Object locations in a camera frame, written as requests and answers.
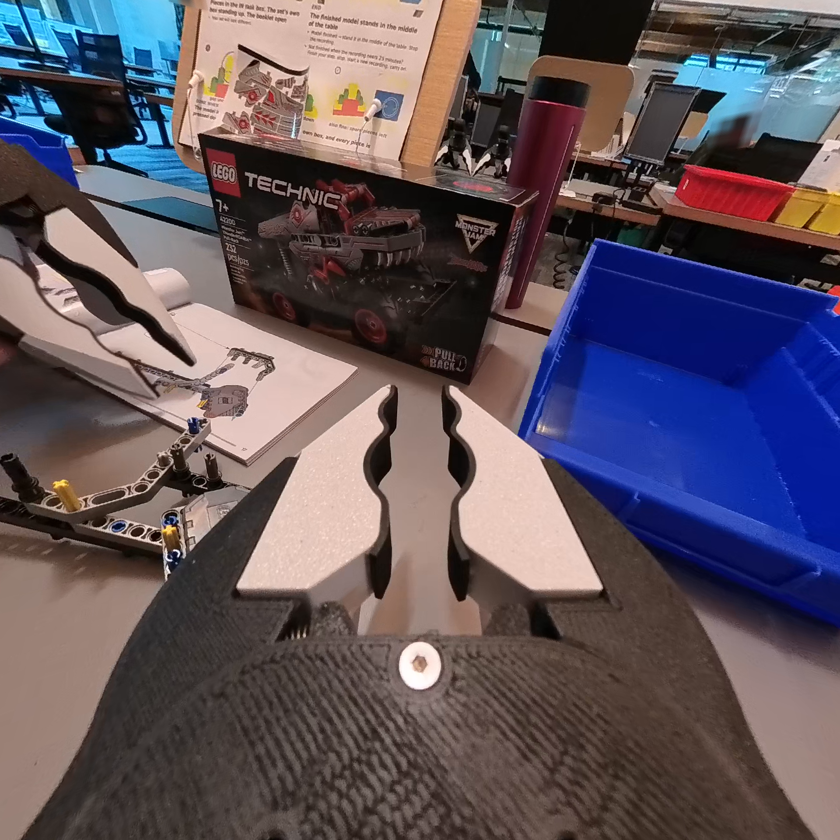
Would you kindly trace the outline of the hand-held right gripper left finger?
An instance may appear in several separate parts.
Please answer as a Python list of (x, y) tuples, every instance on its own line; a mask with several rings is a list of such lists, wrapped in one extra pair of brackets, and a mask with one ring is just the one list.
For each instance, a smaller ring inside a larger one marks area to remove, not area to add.
[(297, 457), (236, 591), (278, 596), (310, 608), (341, 604), (354, 624), (392, 572), (389, 502), (398, 392), (380, 388)]

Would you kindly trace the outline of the black office chair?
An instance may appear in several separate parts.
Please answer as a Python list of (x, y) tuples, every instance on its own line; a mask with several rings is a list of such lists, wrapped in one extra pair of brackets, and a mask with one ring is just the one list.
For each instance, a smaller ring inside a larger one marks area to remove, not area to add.
[(110, 85), (67, 84), (50, 89), (59, 114), (47, 114), (45, 126), (69, 135), (87, 165), (103, 165), (141, 177), (148, 173), (115, 161), (110, 152), (130, 145), (145, 145), (148, 135), (127, 89), (120, 39), (77, 31), (80, 70), (108, 78)]

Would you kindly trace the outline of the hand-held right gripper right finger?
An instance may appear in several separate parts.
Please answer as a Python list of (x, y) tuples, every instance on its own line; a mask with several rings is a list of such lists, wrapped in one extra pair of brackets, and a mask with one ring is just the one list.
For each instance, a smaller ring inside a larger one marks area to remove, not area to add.
[(448, 473), (458, 489), (448, 530), (448, 579), (488, 632), (493, 613), (551, 602), (589, 605), (604, 584), (538, 452), (459, 388), (442, 391)]

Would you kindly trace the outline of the white instruction booklet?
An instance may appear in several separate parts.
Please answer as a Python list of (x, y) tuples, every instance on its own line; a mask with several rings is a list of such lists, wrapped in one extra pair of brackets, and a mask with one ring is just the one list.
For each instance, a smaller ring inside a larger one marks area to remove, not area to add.
[(85, 309), (71, 283), (38, 264), (38, 285), (61, 315), (90, 328), (113, 352), (150, 364), (142, 372), (158, 392), (153, 400), (108, 385), (96, 387), (178, 431), (193, 418), (210, 422), (209, 447), (250, 466), (336, 393), (355, 366), (262, 331), (194, 302), (174, 268), (144, 273), (196, 355), (196, 365), (164, 360), (141, 326), (114, 326)]

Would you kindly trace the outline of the red plastic bin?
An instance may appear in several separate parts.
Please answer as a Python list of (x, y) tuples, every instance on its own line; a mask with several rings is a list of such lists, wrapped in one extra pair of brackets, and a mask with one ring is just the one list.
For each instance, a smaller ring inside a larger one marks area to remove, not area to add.
[(769, 222), (794, 191), (790, 184), (687, 164), (675, 198), (702, 211)]

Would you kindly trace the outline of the small blue plastic bin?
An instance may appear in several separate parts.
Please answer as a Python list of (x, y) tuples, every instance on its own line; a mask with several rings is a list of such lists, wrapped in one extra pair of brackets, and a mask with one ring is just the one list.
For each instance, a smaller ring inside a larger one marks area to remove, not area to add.
[(1, 117), (1, 141), (26, 150), (37, 162), (78, 188), (77, 174), (63, 136)]

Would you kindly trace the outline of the printed instruction sheet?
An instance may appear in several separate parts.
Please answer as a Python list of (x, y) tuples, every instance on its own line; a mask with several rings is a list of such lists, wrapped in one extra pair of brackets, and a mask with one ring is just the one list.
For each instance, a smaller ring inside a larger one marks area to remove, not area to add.
[[(421, 86), (442, 2), (212, 1), (198, 30), (196, 68), (180, 140), (218, 128), (238, 46), (294, 69), (310, 67), (301, 142), (397, 160)], [(384, 119), (364, 122), (374, 98)], [(273, 139), (261, 135), (242, 135)]]

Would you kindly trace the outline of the black toy truck box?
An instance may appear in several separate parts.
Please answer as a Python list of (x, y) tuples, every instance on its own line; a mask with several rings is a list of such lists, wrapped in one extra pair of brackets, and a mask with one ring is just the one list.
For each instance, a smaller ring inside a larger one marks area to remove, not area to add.
[(199, 144), (237, 305), (471, 383), (536, 192), (265, 135)]

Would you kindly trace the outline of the large blue plastic bin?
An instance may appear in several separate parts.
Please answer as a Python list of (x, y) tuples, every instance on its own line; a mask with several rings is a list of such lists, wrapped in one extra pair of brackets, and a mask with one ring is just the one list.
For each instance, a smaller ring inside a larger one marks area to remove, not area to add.
[(646, 545), (838, 627), (837, 307), (598, 239), (519, 435)]

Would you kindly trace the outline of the instruction sheet on wooden board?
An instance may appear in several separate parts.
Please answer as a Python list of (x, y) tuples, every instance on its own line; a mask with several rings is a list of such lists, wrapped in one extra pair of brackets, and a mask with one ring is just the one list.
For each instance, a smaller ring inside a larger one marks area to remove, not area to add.
[[(172, 143), (184, 165), (204, 174), (200, 151), (182, 143), (179, 137), (183, 125), (189, 123), (186, 117), (191, 94), (188, 82), (196, 68), (198, 30), (202, 16), (209, 12), (209, 2), (180, 1), (179, 4), (184, 6), (185, 12), (172, 107)], [(448, 125), (448, 115), (476, 30), (480, 7), (480, 1), (443, 2), (400, 153), (402, 163), (421, 166), (434, 163)]]

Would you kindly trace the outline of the black monitor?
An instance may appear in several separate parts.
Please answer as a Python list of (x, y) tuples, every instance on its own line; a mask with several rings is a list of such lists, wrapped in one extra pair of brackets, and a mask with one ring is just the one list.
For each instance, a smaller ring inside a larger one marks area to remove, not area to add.
[(663, 165), (699, 95), (698, 87), (655, 81), (624, 145), (623, 159)]

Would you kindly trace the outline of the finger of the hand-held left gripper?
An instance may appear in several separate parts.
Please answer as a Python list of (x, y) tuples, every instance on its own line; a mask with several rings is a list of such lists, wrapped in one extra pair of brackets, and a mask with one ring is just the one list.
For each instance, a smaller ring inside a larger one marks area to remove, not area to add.
[(179, 361), (196, 357), (143, 272), (69, 208), (43, 216), (36, 254), (71, 281), (89, 312), (119, 326), (134, 322)]
[(87, 326), (47, 302), (37, 276), (25, 266), (23, 242), (12, 228), (2, 226), (1, 242), (2, 316), (23, 334), (25, 348), (116, 389), (154, 399), (156, 390), (138, 363), (111, 353)]

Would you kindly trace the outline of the grey red sticker sheet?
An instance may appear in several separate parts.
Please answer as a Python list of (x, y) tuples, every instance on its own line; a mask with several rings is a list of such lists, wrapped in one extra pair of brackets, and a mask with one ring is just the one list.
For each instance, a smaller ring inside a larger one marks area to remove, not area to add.
[(239, 45), (218, 128), (237, 136), (300, 137), (310, 67), (294, 69)]

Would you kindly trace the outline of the white carton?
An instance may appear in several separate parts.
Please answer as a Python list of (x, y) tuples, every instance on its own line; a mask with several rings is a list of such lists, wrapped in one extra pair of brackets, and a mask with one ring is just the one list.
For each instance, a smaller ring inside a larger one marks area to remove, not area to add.
[(839, 192), (839, 140), (826, 140), (798, 183), (814, 190)]

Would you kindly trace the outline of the small black stand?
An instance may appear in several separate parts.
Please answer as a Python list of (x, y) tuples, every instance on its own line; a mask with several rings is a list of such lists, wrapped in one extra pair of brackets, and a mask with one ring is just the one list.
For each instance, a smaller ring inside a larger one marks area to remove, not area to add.
[(506, 124), (499, 127), (497, 141), (479, 159), (474, 175), (492, 177), (495, 180), (507, 179), (511, 164), (511, 133)]
[(446, 141), (437, 152), (434, 165), (441, 170), (472, 175), (474, 163), (463, 119), (453, 121)]

